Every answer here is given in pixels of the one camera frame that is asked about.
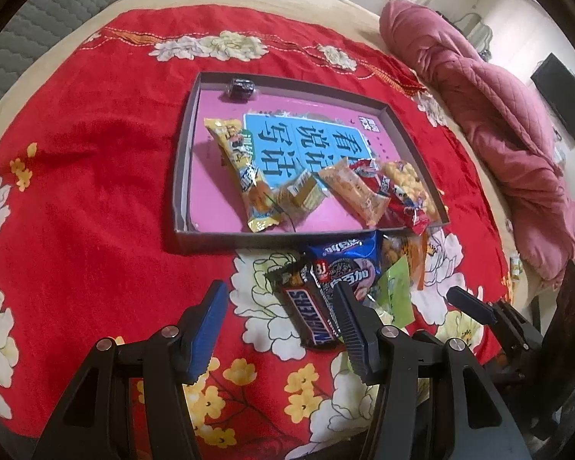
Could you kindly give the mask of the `red white snack packet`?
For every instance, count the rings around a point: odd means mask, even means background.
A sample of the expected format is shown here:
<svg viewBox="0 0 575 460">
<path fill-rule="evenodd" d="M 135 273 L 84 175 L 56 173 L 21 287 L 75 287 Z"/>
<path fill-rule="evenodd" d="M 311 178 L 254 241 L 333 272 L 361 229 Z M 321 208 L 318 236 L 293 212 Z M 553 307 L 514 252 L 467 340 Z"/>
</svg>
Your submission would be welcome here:
<svg viewBox="0 0 575 460">
<path fill-rule="evenodd" d="M 389 198 L 389 204 L 381 222 L 383 227 L 407 227 L 416 235 L 423 234 L 433 221 L 426 212 L 395 185 L 382 171 L 380 159 L 361 159 L 350 167 L 373 191 Z"/>
</svg>

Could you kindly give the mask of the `clear bag of rice crackers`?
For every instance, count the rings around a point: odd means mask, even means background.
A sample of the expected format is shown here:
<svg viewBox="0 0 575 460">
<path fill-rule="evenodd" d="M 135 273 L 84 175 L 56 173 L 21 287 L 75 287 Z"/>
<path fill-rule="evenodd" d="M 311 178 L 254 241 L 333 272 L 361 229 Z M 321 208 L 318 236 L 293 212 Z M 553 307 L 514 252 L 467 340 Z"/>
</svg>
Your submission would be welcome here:
<svg viewBox="0 0 575 460">
<path fill-rule="evenodd" d="M 384 162 L 382 171 L 412 202 L 422 208 L 432 221 L 438 220 L 436 205 L 412 164 L 402 160 Z"/>
</svg>

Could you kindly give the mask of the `orange cracker packet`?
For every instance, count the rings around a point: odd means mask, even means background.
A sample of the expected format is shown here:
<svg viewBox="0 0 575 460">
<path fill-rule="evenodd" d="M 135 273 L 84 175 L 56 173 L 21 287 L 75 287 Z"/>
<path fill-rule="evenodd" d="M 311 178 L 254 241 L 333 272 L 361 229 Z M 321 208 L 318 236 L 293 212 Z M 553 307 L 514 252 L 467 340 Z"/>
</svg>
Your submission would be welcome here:
<svg viewBox="0 0 575 460">
<path fill-rule="evenodd" d="M 387 210 L 389 198 L 365 184 L 347 159 L 320 169 L 318 175 L 326 186 L 350 205 L 367 227 L 376 227 Z"/>
</svg>

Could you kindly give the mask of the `small gold snack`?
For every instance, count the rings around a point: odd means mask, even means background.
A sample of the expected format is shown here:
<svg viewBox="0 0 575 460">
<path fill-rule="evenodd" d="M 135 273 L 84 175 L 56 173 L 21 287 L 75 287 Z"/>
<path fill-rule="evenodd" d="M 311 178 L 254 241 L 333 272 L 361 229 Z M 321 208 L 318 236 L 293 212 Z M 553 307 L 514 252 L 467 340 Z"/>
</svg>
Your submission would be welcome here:
<svg viewBox="0 0 575 460">
<path fill-rule="evenodd" d="M 292 180 L 279 187 L 277 205 L 280 211 L 293 220 L 303 220 L 316 209 L 326 194 L 317 178 L 308 169 L 304 169 Z"/>
</svg>

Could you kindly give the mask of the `yellow long snack packet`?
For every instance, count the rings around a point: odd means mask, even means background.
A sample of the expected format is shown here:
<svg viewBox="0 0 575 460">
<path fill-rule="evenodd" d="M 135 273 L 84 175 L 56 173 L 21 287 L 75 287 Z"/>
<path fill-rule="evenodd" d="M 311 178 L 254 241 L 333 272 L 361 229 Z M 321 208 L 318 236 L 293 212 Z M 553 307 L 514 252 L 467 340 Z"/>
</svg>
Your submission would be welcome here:
<svg viewBox="0 0 575 460">
<path fill-rule="evenodd" d="M 222 120 L 206 117 L 203 124 L 237 178 L 249 230 L 259 233 L 276 227 L 281 222 L 281 212 L 275 204 L 274 191 L 254 161 L 250 131 L 244 127 L 242 120 L 235 118 Z"/>
</svg>

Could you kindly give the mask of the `dark chocolate candy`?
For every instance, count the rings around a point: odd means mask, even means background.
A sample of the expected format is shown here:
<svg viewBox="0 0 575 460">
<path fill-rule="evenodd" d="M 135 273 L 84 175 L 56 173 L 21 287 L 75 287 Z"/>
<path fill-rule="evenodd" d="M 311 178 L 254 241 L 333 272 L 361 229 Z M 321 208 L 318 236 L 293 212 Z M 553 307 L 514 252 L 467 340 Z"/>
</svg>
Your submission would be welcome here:
<svg viewBox="0 0 575 460">
<path fill-rule="evenodd" d="M 232 78 L 228 82 L 225 95 L 229 101 L 246 103 L 256 95 L 256 85 L 246 78 Z"/>
</svg>

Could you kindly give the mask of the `green snack packet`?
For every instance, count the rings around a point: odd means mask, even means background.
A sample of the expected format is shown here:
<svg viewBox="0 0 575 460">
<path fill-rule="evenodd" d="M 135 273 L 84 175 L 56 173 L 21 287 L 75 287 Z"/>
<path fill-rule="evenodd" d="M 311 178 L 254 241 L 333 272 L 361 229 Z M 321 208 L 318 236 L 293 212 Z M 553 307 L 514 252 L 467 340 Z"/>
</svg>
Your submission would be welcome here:
<svg viewBox="0 0 575 460">
<path fill-rule="evenodd" d="M 374 309 L 385 325 L 404 329 L 414 322 L 410 284 L 408 261 L 404 256 L 386 269 L 378 279 Z"/>
</svg>

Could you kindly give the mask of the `brown snickers bar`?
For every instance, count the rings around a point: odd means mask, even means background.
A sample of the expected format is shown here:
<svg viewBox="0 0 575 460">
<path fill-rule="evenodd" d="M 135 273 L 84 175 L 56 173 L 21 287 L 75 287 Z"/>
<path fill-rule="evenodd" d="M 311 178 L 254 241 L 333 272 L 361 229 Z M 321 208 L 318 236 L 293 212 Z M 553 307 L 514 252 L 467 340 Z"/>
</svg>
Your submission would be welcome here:
<svg viewBox="0 0 575 460">
<path fill-rule="evenodd" d="M 266 273 L 267 280 L 299 330 L 305 347 L 333 349 L 342 341 L 331 309 L 306 259 Z"/>
</svg>

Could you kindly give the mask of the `orange clear snack bag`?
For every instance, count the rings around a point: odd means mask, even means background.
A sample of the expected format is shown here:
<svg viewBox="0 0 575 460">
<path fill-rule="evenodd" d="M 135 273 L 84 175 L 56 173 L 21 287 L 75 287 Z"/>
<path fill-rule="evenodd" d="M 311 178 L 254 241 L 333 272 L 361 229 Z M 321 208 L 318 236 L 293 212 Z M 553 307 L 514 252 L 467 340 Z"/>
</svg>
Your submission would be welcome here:
<svg viewBox="0 0 575 460">
<path fill-rule="evenodd" d="M 426 257 L 428 253 L 429 234 L 399 237 L 383 235 L 381 242 L 382 265 L 393 266 L 399 259 L 407 261 L 411 285 L 422 291 L 425 287 Z"/>
</svg>

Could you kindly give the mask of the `blue cookie packet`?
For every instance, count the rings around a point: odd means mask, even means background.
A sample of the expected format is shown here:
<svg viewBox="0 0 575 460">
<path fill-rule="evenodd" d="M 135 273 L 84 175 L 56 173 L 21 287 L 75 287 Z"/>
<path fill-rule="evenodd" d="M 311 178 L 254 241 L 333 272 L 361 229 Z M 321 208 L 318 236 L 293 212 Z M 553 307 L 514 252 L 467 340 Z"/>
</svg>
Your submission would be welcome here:
<svg viewBox="0 0 575 460">
<path fill-rule="evenodd" d="M 378 234 L 369 232 L 340 242 L 311 245 L 304 249 L 324 295 L 332 299 L 334 286 L 346 283 L 362 301 L 381 274 Z"/>
</svg>

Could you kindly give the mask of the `pink quilted duvet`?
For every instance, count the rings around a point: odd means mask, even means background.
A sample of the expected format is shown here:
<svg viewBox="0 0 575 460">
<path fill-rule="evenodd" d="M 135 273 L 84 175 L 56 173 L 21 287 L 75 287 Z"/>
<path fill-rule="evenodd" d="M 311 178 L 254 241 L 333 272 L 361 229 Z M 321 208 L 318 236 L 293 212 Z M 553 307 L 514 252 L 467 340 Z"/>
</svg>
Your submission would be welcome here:
<svg viewBox="0 0 575 460">
<path fill-rule="evenodd" d="M 391 0 L 380 17 L 388 51 L 431 85 L 506 197 L 520 256 L 549 283 L 575 261 L 575 200 L 554 160 L 553 126 L 527 86 L 484 61 L 429 7 Z"/>
</svg>

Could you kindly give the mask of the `black television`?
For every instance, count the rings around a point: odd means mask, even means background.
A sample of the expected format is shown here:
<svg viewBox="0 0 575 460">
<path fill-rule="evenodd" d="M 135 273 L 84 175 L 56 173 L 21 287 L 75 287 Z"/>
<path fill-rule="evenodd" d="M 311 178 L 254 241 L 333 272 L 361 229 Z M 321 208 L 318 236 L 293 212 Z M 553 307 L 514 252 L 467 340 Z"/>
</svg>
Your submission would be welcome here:
<svg viewBox="0 0 575 460">
<path fill-rule="evenodd" d="M 549 53 L 532 73 L 531 80 L 575 141 L 575 75 L 555 54 Z"/>
</svg>

